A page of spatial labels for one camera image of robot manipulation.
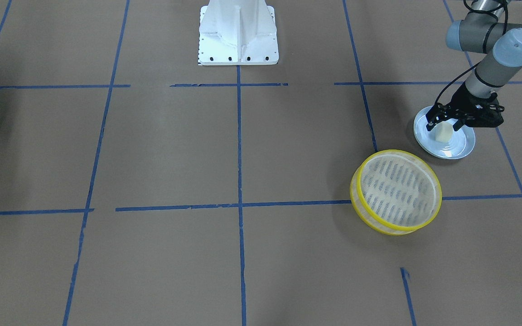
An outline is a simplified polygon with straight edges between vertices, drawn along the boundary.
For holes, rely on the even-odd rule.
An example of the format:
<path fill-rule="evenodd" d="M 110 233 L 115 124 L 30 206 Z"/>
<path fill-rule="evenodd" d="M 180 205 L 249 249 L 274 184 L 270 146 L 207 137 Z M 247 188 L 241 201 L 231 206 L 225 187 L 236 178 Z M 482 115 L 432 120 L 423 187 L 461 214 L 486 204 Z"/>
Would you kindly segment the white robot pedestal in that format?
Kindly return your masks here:
<path fill-rule="evenodd" d="M 210 0 L 200 8 L 198 64 L 276 65 L 276 13 L 265 0 Z"/>

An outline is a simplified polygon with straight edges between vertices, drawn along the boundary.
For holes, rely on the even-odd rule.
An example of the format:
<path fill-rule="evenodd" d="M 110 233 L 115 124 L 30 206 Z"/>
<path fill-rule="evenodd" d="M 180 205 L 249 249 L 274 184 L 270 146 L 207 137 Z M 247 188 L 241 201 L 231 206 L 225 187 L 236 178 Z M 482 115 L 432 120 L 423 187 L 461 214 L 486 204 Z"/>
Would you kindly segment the light blue plate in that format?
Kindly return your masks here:
<path fill-rule="evenodd" d="M 474 130 L 468 126 L 463 126 L 457 132 L 454 132 L 452 139 L 448 143 L 435 141 L 435 130 L 426 130 L 427 120 L 425 114 L 429 111 L 430 106 L 419 111 L 413 122 L 414 136 L 418 144 L 434 157 L 447 160 L 461 159 L 469 155 L 476 144 L 476 136 Z M 454 124 L 455 120 L 447 120 L 450 124 Z"/>

